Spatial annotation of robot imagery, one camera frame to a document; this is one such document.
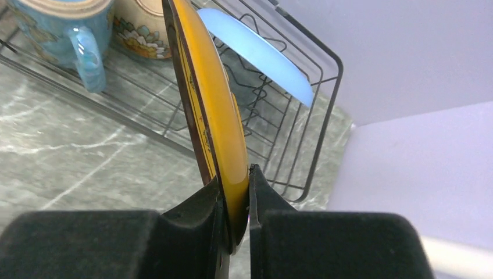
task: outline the countertop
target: countertop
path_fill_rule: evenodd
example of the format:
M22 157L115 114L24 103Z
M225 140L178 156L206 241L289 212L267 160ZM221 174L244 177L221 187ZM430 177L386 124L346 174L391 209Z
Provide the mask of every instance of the countertop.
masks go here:
M5 40L14 28L7 15L0 24L0 38ZM29 50L22 34L11 41ZM78 82L42 67L26 53L3 48L0 54L0 231L27 210L145 208L164 212L202 186L194 159L82 105L54 84L96 102L109 102L104 97L86 93ZM148 78L134 73L132 64L117 55L110 53L106 63L118 62L120 71L137 79ZM8 60L17 67L8 66ZM171 62L161 67L173 72ZM26 69L38 76L26 75ZM108 81L120 96L140 90L112 76ZM148 90L163 98L178 96L173 87L163 88L152 80L146 83ZM153 98L135 101L142 110L153 110ZM310 125L322 121L317 115L323 111L315 113ZM325 209L350 127L350 118L335 108L312 189L304 202L295 205L298 209ZM316 134L309 127L307 138L315 142ZM249 278L247 247L244 243L232 258L231 278Z

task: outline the light blue bowl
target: light blue bowl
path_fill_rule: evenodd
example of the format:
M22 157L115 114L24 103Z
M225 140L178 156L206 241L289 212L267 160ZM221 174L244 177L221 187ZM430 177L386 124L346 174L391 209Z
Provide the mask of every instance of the light blue bowl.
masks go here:
M234 17L216 9L200 9L198 14L214 36L302 104L308 107L312 105L313 91L306 77L259 34Z

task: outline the blue mug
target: blue mug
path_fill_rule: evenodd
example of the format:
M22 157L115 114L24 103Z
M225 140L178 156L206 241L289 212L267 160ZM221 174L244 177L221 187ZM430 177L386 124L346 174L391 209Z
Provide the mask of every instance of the blue mug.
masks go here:
M113 0L9 0L9 6L40 57L76 69L89 92L105 89Z

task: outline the floral mug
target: floral mug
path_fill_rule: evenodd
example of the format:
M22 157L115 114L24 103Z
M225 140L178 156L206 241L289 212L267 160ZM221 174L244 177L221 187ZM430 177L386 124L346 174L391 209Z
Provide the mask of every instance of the floral mug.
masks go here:
M89 92L106 87L103 57L111 40L113 2L8 0L19 29L39 56L76 69Z
M129 51L151 59L171 57L162 0L116 0L113 33Z

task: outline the mug handle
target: mug handle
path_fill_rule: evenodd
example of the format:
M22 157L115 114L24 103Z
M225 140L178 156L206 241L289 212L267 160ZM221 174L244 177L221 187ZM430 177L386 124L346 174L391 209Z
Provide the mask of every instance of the mug handle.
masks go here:
M68 36L77 55L76 68L85 89L98 93L106 87L103 59L92 31L87 27L72 27Z

